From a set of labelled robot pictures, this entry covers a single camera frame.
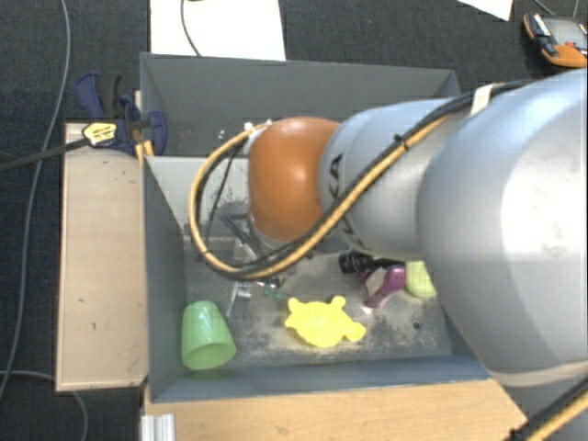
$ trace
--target gray bin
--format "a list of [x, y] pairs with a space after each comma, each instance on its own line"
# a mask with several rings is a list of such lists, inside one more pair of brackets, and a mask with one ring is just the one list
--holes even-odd
[[[249, 85], [255, 86], [254, 94]], [[285, 96], [292, 92], [296, 95]], [[180, 356], [186, 305], [214, 300], [225, 311], [232, 290], [232, 282], [198, 259], [186, 227], [190, 183], [204, 155], [221, 141], [221, 128], [227, 135], [240, 130], [244, 121], [285, 114], [343, 120], [380, 104], [457, 93], [450, 71], [142, 55], [142, 108], [144, 112], [164, 110], [170, 129], [168, 153], [173, 155], [149, 158], [142, 171], [153, 402], [488, 378], [436, 300], [420, 301], [398, 293], [381, 310], [365, 313], [358, 280], [338, 271], [336, 256], [341, 250], [336, 241], [327, 241], [312, 259], [289, 273], [282, 300], [264, 297], [260, 288], [253, 288], [251, 300], [233, 310], [228, 324], [238, 354], [230, 363], [192, 372]], [[233, 104], [211, 109], [210, 103], [221, 94]], [[246, 210], [246, 166], [246, 159], [233, 165], [220, 212]], [[214, 177], [210, 183], [207, 197], [214, 192]], [[222, 227], [213, 228], [211, 240], [227, 253], [235, 246]], [[288, 297], [329, 301], [335, 294], [345, 295], [345, 310], [366, 325], [367, 335], [361, 342], [313, 348], [284, 328]]]

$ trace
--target wooden table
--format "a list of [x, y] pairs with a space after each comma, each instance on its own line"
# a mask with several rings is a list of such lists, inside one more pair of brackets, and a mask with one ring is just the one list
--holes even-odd
[[493, 380], [288, 397], [150, 404], [177, 441], [500, 441], [524, 415]]

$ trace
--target cable tie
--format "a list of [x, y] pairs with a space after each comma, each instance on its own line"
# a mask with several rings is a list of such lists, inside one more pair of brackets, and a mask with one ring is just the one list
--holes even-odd
[[408, 144], [406, 143], [406, 141], [404, 140], [404, 138], [400, 135], [400, 134], [396, 134], [394, 136], [394, 140], [399, 143], [402, 147], [404, 147], [405, 151], [409, 151], [411, 150], [411, 148], [408, 146]]

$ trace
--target gray carpet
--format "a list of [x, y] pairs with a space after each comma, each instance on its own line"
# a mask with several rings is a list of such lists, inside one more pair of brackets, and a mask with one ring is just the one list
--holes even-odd
[[[573, 0], [544, 0], [568, 15]], [[148, 0], [66, 0], [72, 19], [72, 65], [58, 129], [85, 115], [72, 82], [90, 71], [123, 73], [122, 92], [139, 86], [139, 53], [148, 50]], [[456, 71], [463, 90], [487, 81], [540, 78], [553, 71], [520, 29], [531, 0], [514, 0], [503, 22], [455, 0], [279, 0], [291, 60], [378, 63]], [[579, 16], [586, 20], [587, 0]], [[0, 152], [37, 152], [51, 118], [63, 68], [58, 0], [0, 0]], [[27, 307], [15, 368], [53, 373], [60, 240], [61, 161], [45, 163], [31, 224]], [[32, 168], [0, 174], [0, 368], [17, 316], [22, 228]], [[88, 439], [138, 435], [138, 390], [84, 393]], [[3, 440], [77, 439], [81, 416], [51, 384], [13, 377], [0, 404]]]

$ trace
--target yellow toy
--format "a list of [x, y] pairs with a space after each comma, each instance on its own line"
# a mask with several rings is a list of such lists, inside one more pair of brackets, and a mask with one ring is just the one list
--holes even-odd
[[358, 342], [366, 334], [366, 327], [351, 320], [343, 311], [345, 298], [335, 296], [330, 304], [324, 302], [303, 303], [288, 300], [291, 315], [286, 319], [287, 328], [294, 328], [308, 343], [321, 348], [337, 345], [343, 337]]

